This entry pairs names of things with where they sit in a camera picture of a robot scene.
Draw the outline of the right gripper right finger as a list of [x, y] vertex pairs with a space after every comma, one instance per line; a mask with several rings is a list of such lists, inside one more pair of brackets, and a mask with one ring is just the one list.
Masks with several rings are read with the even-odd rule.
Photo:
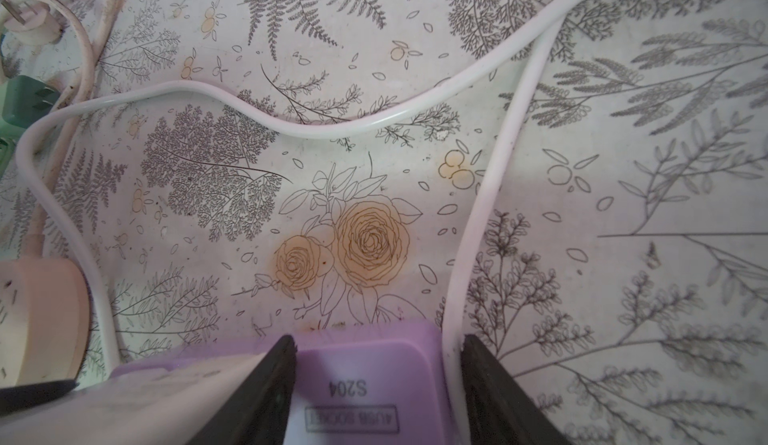
[[461, 371], [472, 444], [568, 442], [475, 335], [465, 336]]

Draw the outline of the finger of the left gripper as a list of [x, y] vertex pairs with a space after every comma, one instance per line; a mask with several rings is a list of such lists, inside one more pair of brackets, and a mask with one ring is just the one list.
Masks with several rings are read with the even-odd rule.
[[0, 413], [11, 415], [52, 402], [73, 391], [77, 385], [76, 380], [65, 379], [2, 388]]

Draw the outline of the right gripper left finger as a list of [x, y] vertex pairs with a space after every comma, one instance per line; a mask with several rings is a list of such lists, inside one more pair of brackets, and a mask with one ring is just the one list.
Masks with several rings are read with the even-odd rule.
[[296, 377], [296, 343], [284, 335], [189, 442], [283, 444]]

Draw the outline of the round pink power socket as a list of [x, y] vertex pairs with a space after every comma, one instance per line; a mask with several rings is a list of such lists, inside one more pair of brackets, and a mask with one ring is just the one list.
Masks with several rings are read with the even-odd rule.
[[89, 336], [90, 302], [68, 259], [1, 263], [1, 386], [77, 377]]

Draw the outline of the light green usb charger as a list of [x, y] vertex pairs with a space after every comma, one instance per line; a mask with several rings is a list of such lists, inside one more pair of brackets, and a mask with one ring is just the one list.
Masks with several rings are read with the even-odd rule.
[[1, 86], [1, 174], [13, 158], [21, 136], [52, 110], [59, 97], [56, 89], [25, 75]]

